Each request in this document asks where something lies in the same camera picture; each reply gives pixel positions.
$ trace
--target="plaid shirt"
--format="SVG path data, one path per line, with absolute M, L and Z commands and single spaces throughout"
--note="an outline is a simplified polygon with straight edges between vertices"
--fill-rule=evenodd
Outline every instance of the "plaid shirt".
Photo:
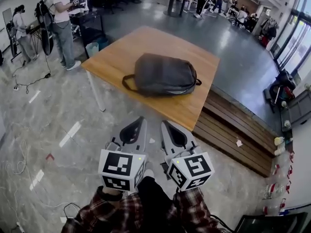
M 98 187 L 91 203 L 82 208 L 75 218 L 67 219 L 62 233 L 112 232 L 136 233 L 143 221 L 143 208 L 138 193 L 123 198 L 115 208 L 102 199 L 103 187 Z M 218 221 L 210 218 L 200 189 L 179 192 L 174 195 L 173 204 L 167 212 L 167 220 L 179 219 L 187 232 L 227 233 L 218 229 Z

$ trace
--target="white cube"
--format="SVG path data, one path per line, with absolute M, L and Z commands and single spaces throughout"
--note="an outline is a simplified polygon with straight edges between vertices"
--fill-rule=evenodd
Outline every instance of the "white cube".
M 206 152 L 174 158 L 168 169 L 168 175 L 181 191 L 204 185 L 213 173 L 215 170 Z
M 106 187 L 134 191 L 144 174 L 146 155 L 102 150 L 98 173 Z

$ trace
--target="gray floor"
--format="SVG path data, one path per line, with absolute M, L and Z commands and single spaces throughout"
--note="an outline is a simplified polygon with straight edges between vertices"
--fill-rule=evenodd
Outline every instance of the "gray floor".
M 204 48 L 211 42 L 209 48 L 213 49 L 210 51 L 214 54 L 222 57 L 223 50 L 232 60 L 239 62 L 240 58 L 245 56 L 239 57 L 231 52 L 236 49 L 233 48 L 235 44 L 231 42 L 233 39 L 238 41 L 236 45 L 241 48 L 241 51 L 237 50 L 235 54 L 249 52 L 251 47 L 254 48 L 254 54 L 256 49 L 260 50 L 248 34 L 231 28 L 223 18 L 208 17 L 205 21 L 196 21 L 188 14 L 176 23 L 176 19 L 163 15 L 164 5 L 155 1 L 149 2 L 150 0 L 146 0 L 142 4 L 131 4 L 125 12 L 107 16 L 105 25 L 108 33 L 117 38 L 140 25 L 150 25 L 182 36 L 191 42 L 196 40 L 198 45 Z M 75 42 L 75 53 L 77 56 L 83 53 L 79 42 Z M 9 59 L 10 56 L 10 52 L 7 51 L 5 57 Z M 259 56 L 261 61 L 269 61 L 269 55 L 265 51 L 261 51 Z M 21 58 L 17 58 L 13 64 L 6 61 L 0 68 L 0 110 L 6 127 L 6 135 L 0 142 L 0 228 L 9 233 L 18 220 L 29 233 L 60 232 L 60 217 L 65 216 L 64 205 L 51 207 L 63 202 L 75 202 L 84 206 L 90 201 L 96 187 L 101 185 L 101 179 L 96 174 L 100 150 L 109 141 L 113 127 L 131 115 L 147 118 L 147 142 L 150 138 L 155 142 L 147 144 L 146 153 L 154 165 L 158 182 L 172 197 L 176 186 L 173 181 L 166 180 L 159 166 L 164 158 L 164 152 L 160 150 L 159 135 L 162 117 L 109 84 L 97 80 L 106 101 L 106 111 L 102 113 L 98 110 L 83 69 L 78 68 L 70 72 L 62 69 L 56 50 L 48 57 L 48 62 L 52 77 L 31 85 L 29 94 L 25 93 L 24 87 L 19 91 L 13 90 L 15 82 L 11 75 L 21 66 Z M 222 58 L 218 73 L 224 68 L 223 65 Z M 257 68 L 250 68 L 255 73 L 259 66 L 257 64 Z M 232 71 L 234 68 L 236 67 L 228 67 L 227 72 L 235 74 L 235 71 Z M 265 70 L 266 73 L 273 72 L 268 71 L 268 67 L 265 67 Z M 28 83 L 46 73 L 47 64 L 44 54 L 41 53 L 37 61 L 17 72 L 17 81 Z M 236 85 L 229 89 L 239 92 Z M 38 90 L 38 96 L 29 103 Z M 81 124 L 80 130 L 61 148 L 59 143 L 76 122 Z M 209 153 L 216 170 L 215 175 L 202 187 L 207 206 L 212 214 L 219 216 L 234 228 L 243 214 L 254 213 L 260 201 L 259 192 L 264 188 L 264 180 L 209 145 L 201 141 L 198 143 Z M 24 159 L 22 152 L 23 155 L 28 153 L 27 168 L 22 174 L 14 175 L 12 170 L 16 173 L 23 169 L 21 163 L 17 169 L 18 162 Z M 46 160 L 50 153 L 55 160 Z M 44 175 L 35 189 L 30 190 L 40 170 Z M 73 208 L 68 208 L 67 213 L 74 216 L 76 212 Z
M 240 102 L 272 130 L 281 133 L 279 114 L 272 113 L 262 93 L 278 74 L 269 52 L 250 33 L 232 26 L 224 17 L 210 14 L 214 17 L 196 19 L 193 13 L 184 13 L 182 18 L 168 17 L 163 14 L 167 4 L 168 0 L 121 4 L 124 11 L 115 10 L 114 15 L 105 17 L 105 30 L 118 39 L 141 25 L 148 25 L 215 54 L 220 63 L 213 85 Z

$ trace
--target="plaid sleeve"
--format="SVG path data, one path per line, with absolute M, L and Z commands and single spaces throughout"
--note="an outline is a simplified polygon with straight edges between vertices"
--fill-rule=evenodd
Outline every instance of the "plaid sleeve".
M 115 214 L 116 208 L 102 199 L 102 189 L 102 186 L 97 188 L 90 204 L 83 207 L 75 218 L 67 219 L 67 222 L 62 229 L 62 233 L 92 232 L 95 228 L 105 224 L 106 227 L 104 227 L 104 229 L 106 228 L 108 230 L 109 221 Z
M 225 229 L 217 228 L 218 221 L 210 217 L 210 212 L 199 188 L 176 193 L 173 200 L 187 232 L 228 232 Z

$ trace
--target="wooden step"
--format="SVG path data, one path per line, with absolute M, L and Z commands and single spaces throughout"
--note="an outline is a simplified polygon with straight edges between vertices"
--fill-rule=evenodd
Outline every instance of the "wooden step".
M 193 134 L 259 175 L 269 176 L 272 158 L 210 115 L 201 112 Z M 243 143 L 240 147 L 237 137 Z
M 229 101 L 210 90 L 202 110 L 252 143 L 259 151 L 270 158 L 274 157 L 275 136 Z

